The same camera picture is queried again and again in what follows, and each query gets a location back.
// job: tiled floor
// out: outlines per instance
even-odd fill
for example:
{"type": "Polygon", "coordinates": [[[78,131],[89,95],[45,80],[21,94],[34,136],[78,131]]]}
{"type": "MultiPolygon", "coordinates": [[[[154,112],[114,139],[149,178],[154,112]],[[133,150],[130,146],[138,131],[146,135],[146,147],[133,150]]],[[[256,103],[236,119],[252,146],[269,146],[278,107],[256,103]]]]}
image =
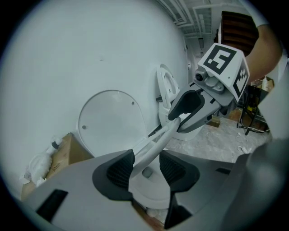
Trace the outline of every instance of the tiled floor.
{"type": "MultiPolygon", "coordinates": [[[[171,139],[166,148],[175,152],[180,152],[195,157],[206,158],[210,160],[236,162],[239,155],[243,153],[238,151],[238,146],[247,147],[245,130],[236,127],[236,121],[221,118],[218,128],[204,125],[197,136],[190,141],[180,141],[171,139]]],[[[269,140],[268,133],[249,132],[247,136],[248,149],[253,152],[256,147],[261,146],[269,140]]]]}

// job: white bottle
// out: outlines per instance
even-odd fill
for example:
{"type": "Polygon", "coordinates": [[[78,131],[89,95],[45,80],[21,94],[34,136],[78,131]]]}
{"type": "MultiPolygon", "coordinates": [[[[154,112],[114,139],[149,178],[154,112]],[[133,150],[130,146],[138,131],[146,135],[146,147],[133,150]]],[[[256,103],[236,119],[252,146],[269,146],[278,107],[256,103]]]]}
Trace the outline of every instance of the white bottle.
{"type": "Polygon", "coordinates": [[[265,77],[265,78],[263,79],[263,82],[262,82],[262,90],[268,91],[268,80],[267,80],[267,77],[265,77]]]}

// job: cable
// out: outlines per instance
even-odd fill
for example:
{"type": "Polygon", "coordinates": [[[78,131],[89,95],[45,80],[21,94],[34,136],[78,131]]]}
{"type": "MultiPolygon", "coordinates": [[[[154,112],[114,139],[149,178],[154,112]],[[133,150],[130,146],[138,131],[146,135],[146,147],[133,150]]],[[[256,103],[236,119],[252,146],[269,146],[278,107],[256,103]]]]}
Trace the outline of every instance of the cable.
{"type": "Polygon", "coordinates": [[[241,124],[242,124],[242,126],[239,126],[239,128],[245,128],[245,129],[247,129],[247,130],[249,130],[249,131],[256,132],[256,133],[264,133],[264,132],[270,131],[270,129],[267,129],[267,130],[265,130],[265,131],[262,131],[262,130],[258,130],[258,129],[256,129],[256,128],[246,127],[246,126],[244,126],[242,119],[241,119],[241,124]]]}
{"type": "MultiPolygon", "coordinates": [[[[238,140],[238,137],[241,137],[241,133],[239,133],[239,132],[238,132],[238,136],[236,136],[236,140],[237,140],[238,142],[240,142],[240,143],[244,143],[244,141],[238,140]]],[[[252,136],[249,136],[249,137],[251,137],[251,140],[253,139],[253,140],[255,141],[255,148],[257,148],[257,141],[256,141],[252,136]]],[[[245,146],[243,146],[243,147],[242,147],[242,146],[238,146],[238,147],[237,147],[237,150],[238,150],[239,152],[244,153],[244,154],[249,154],[249,153],[251,152],[251,150],[254,148],[254,146],[251,147],[251,148],[249,148],[249,141],[248,141],[246,135],[245,135],[245,139],[246,139],[246,141],[247,141],[247,148],[245,148],[245,146]]]]}
{"type": "Polygon", "coordinates": [[[239,117],[238,122],[237,122],[237,128],[239,128],[239,121],[240,121],[240,119],[242,117],[242,114],[243,114],[243,109],[241,109],[241,114],[240,114],[240,117],[239,117]]]}

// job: toilet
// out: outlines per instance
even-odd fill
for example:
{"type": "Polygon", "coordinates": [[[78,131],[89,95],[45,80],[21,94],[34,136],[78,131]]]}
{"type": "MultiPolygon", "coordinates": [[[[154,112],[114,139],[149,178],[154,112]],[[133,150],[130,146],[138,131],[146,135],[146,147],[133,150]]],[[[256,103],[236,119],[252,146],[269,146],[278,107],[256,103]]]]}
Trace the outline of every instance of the toilet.
{"type": "Polygon", "coordinates": [[[166,209],[170,188],[160,171],[158,154],[180,122],[180,118],[170,121],[148,137],[144,118],[134,98],[122,91],[107,90],[87,100],[79,115],[77,131],[83,145],[95,157],[132,149],[135,163],[129,191],[144,207],[166,209]]]}
{"type": "MultiPolygon", "coordinates": [[[[165,64],[161,64],[157,70],[157,78],[158,78],[158,87],[161,93],[161,102],[158,105],[158,117],[161,121],[162,127],[166,126],[170,120],[168,119],[168,114],[171,109],[172,102],[177,97],[180,92],[180,88],[173,77],[171,71],[165,64]]],[[[179,117],[181,118],[181,122],[187,118],[189,114],[181,114],[179,117]]],[[[188,132],[188,133],[179,133],[175,132],[173,137],[178,140],[188,141],[193,139],[203,126],[188,132]]]]}

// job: ceiling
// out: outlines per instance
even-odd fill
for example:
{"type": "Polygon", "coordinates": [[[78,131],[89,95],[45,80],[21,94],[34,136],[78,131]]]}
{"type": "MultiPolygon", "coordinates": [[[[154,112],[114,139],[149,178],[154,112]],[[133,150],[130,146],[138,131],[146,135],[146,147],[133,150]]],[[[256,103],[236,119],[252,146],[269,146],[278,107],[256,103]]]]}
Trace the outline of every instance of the ceiling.
{"type": "Polygon", "coordinates": [[[181,29],[185,38],[198,38],[213,32],[210,5],[234,4],[238,0],[156,0],[181,29]]]}

